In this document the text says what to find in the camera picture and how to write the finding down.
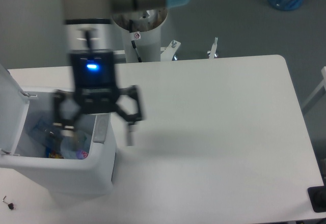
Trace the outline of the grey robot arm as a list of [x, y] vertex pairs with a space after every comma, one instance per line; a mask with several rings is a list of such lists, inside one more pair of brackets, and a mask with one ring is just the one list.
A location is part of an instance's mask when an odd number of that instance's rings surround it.
[[62, 135], [76, 137], [76, 126], [84, 115], [117, 113], [128, 128], [143, 120], [139, 88], [117, 85], [114, 36], [110, 31], [114, 16], [166, 10], [189, 1], [63, 0], [74, 91], [57, 90], [53, 95], [53, 125]]

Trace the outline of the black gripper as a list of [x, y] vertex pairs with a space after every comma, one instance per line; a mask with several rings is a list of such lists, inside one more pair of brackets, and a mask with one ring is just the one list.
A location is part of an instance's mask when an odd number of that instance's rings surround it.
[[145, 119], [141, 90], [137, 85], [118, 89], [115, 58], [111, 50], [69, 53], [75, 91], [52, 94], [53, 126], [66, 137], [75, 137], [83, 114], [115, 113], [125, 123], [126, 145], [133, 146], [133, 130]]

